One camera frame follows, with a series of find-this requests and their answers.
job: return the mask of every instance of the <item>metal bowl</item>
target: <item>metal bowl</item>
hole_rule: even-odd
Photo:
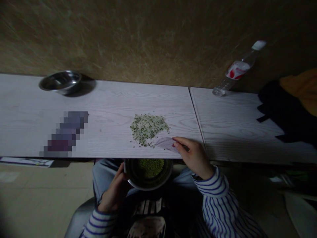
[[[128,174],[128,182],[138,190],[151,191],[161,187],[171,176],[173,170],[173,160],[164,159],[164,165],[161,172],[154,178],[143,178],[135,169],[138,159],[125,159],[124,172]]]
[[[82,75],[80,73],[66,70],[43,78],[39,87],[45,91],[67,95],[79,90],[81,80]]]

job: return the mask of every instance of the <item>white wood grain tabletop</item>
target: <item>white wood grain tabletop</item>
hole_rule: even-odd
[[[317,163],[315,148],[304,142],[283,143],[283,131],[263,114],[256,94],[234,93],[216,97],[212,89],[190,89],[197,119],[212,160],[270,164]]]
[[[89,113],[72,157],[181,158],[159,147],[139,147],[130,129],[135,114],[164,116],[170,134],[161,132],[154,141],[182,136],[202,142],[187,87],[97,80],[90,93],[65,97],[41,90],[41,79],[0,74],[0,156],[38,157],[67,111]]]

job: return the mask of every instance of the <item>tile floor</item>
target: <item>tile floor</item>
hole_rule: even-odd
[[[4,173],[17,176],[14,181],[0,179],[0,214],[6,237],[64,237],[73,212],[93,196],[92,166],[71,163],[68,168],[47,169],[0,165],[0,178]],[[268,237],[299,237],[283,196],[267,179],[256,171],[222,171]]]

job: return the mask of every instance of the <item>wall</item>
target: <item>wall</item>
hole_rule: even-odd
[[[316,66],[316,1],[1,1],[0,72],[213,87],[268,41],[235,90]]]

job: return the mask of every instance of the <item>bowl of green beans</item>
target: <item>bowl of green beans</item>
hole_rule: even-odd
[[[142,191],[151,191],[161,187],[171,176],[172,159],[125,159],[124,172],[128,182]]]

